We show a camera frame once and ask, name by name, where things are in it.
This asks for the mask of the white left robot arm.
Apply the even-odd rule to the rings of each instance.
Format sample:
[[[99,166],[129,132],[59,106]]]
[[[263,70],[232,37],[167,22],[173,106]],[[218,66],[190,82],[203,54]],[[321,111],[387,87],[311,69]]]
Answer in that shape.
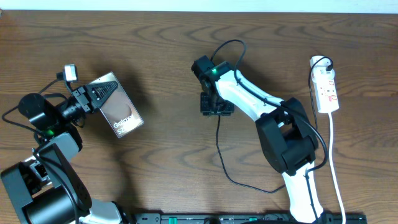
[[[78,121],[97,112],[116,90],[115,81],[81,86],[54,106],[59,95],[24,96],[16,109],[33,124],[38,147],[32,157],[1,172],[1,180],[21,223],[132,223],[116,202],[91,198],[70,164],[82,149]]]

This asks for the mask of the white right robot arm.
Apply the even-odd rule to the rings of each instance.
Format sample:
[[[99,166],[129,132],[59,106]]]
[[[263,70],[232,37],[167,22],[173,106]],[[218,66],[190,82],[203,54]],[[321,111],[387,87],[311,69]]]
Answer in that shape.
[[[245,79],[228,62],[215,65],[206,55],[195,60],[192,72],[202,93],[205,116],[229,116],[239,108],[255,123],[262,152],[282,174],[290,200],[290,214],[300,223],[319,222],[323,208],[312,172],[321,139],[308,122],[301,102],[274,97]]]

